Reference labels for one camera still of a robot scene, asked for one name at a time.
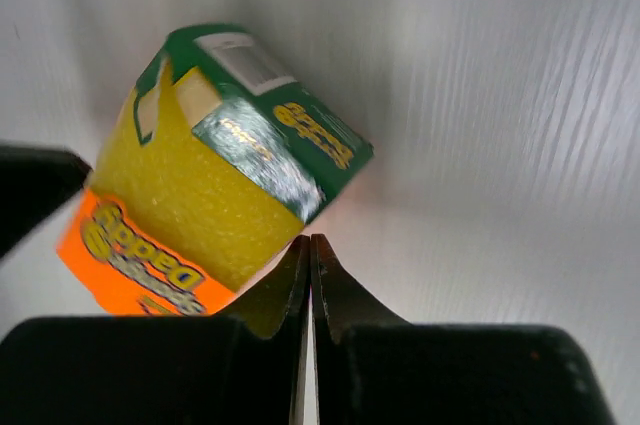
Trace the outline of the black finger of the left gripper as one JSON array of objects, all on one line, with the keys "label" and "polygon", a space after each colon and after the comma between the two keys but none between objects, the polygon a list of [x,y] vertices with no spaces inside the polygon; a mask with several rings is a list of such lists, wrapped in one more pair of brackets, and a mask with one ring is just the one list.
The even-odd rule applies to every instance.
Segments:
[{"label": "black finger of the left gripper", "polygon": [[79,192],[92,167],[68,149],[1,145],[1,255]]}]

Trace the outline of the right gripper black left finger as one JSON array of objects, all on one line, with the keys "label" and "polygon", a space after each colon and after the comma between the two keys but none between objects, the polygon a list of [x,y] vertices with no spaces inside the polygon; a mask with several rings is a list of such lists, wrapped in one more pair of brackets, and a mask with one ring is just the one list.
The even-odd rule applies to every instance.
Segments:
[{"label": "right gripper black left finger", "polygon": [[1,344],[5,424],[299,424],[310,240],[207,317],[46,317]]}]

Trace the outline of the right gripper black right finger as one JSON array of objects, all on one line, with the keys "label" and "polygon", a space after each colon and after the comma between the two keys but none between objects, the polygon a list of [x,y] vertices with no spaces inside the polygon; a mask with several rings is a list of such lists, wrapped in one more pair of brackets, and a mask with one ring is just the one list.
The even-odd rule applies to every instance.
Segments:
[{"label": "right gripper black right finger", "polygon": [[310,240],[322,424],[611,424],[591,363],[542,325],[414,324]]}]

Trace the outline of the orange yellow sponge pack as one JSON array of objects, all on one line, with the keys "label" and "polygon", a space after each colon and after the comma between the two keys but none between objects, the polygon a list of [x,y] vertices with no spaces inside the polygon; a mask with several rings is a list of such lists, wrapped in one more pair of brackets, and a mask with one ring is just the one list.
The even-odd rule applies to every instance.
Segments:
[{"label": "orange yellow sponge pack", "polygon": [[246,28],[180,28],[125,100],[57,252],[111,314],[211,315],[372,156]]}]

